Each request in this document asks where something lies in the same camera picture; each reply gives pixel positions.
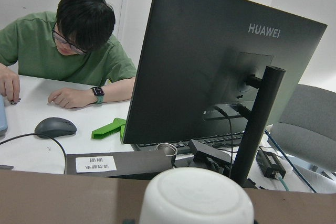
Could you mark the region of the white plastic cup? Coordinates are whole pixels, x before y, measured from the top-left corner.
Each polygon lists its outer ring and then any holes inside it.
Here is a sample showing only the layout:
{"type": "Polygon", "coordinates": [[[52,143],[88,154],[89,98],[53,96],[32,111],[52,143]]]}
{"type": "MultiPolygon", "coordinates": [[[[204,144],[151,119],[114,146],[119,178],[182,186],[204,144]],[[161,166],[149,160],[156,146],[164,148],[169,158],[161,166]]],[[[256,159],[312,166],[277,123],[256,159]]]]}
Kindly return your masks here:
{"type": "Polygon", "coordinates": [[[254,208],[236,182],[202,168],[174,168],[148,184],[140,223],[254,223],[254,208]]]}

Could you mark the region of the black computer monitor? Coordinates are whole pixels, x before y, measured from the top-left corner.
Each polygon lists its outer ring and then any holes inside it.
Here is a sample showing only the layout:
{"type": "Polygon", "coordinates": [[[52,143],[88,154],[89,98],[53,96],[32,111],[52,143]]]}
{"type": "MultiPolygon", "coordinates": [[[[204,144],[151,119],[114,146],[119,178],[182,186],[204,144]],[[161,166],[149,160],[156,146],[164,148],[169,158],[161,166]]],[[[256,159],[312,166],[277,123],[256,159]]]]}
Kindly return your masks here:
{"type": "Polygon", "coordinates": [[[243,184],[326,28],[248,0],[152,0],[123,143],[242,132],[243,184]]]}

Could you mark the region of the green plastic part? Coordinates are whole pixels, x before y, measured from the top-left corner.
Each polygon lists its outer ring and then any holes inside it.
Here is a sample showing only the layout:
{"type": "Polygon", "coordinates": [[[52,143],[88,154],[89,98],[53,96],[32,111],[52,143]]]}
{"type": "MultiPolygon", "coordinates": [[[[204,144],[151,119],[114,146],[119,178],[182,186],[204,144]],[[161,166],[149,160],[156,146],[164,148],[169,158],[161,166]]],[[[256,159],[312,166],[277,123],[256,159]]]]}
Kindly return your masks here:
{"type": "Polygon", "coordinates": [[[109,123],[105,126],[102,126],[96,130],[91,132],[92,139],[103,139],[108,137],[114,133],[118,133],[120,135],[120,141],[123,141],[124,130],[126,125],[126,120],[121,118],[114,118],[112,123],[109,123]]]}

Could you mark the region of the black labelled box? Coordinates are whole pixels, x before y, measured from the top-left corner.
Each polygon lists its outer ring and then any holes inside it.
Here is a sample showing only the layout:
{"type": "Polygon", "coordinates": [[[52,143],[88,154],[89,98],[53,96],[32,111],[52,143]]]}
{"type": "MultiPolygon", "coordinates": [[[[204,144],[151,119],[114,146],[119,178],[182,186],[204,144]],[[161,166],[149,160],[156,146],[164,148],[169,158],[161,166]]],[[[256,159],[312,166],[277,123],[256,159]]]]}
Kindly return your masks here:
{"type": "Polygon", "coordinates": [[[173,168],[163,151],[69,154],[66,174],[150,180],[173,168]]]}

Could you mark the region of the person in green shirt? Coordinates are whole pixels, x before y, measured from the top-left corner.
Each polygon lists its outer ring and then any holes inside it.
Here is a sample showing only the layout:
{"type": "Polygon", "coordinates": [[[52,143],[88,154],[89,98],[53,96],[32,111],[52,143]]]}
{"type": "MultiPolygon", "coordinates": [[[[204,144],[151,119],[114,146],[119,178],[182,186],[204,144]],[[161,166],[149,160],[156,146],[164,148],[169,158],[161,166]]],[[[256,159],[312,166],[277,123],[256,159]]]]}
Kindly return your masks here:
{"type": "Polygon", "coordinates": [[[132,96],[136,68],[113,35],[106,0],[60,0],[56,12],[33,13],[1,30],[1,95],[20,100],[20,76],[87,84],[48,98],[62,108],[118,102],[132,96]]]}

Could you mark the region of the grey computer mouse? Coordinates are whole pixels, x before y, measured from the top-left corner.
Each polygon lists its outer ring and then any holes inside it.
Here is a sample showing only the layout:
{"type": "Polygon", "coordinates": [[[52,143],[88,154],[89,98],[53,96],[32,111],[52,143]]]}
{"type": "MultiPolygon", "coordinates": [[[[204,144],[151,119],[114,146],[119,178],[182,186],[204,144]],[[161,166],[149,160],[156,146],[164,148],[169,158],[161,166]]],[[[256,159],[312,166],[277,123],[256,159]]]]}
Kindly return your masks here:
{"type": "Polygon", "coordinates": [[[74,135],[76,132],[77,128],[71,121],[58,117],[50,117],[42,120],[37,124],[34,130],[34,133],[41,138],[74,135]]]}

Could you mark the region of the grey office chair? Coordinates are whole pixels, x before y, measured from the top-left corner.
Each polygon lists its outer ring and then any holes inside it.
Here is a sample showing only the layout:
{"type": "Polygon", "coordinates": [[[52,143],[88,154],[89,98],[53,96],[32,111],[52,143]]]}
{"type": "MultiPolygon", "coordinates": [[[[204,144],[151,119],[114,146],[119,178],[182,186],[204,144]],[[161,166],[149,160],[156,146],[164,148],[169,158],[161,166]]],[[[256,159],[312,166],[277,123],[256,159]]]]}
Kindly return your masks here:
{"type": "Polygon", "coordinates": [[[335,92],[297,85],[270,134],[285,153],[335,171],[335,92]]]}

